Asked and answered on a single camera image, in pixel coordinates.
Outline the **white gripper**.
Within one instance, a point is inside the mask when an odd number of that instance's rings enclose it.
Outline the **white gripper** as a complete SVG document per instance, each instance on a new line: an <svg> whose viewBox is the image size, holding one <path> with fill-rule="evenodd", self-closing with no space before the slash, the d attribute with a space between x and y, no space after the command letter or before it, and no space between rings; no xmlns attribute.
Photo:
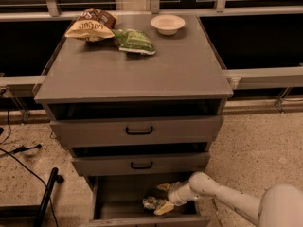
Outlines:
<svg viewBox="0 0 303 227"><path fill-rule="evenodd" d="M157 189L168 191L168 200L161 201L155 208L154 214L162 216L174 209L174 206L181 206L188 201L196 201L199 195L194 192L189 184L189 181L176 182L176 183L161 183L156 186Z"/></svg>

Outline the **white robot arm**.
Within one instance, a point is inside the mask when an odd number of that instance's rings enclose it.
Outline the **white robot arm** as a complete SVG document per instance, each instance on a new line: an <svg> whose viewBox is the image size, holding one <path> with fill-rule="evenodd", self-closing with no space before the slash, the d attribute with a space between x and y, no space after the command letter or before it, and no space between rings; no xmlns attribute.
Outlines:
<svg viewBox="0 0 303 227"><path fill-rule="evenodd" d="M163 215L188 201L212 197L256 227L303 227L303 191L289 184L268 188L260 199L217 183L203 172L193 173L188 181L160 184L168 196L156 208Z"/></svg>

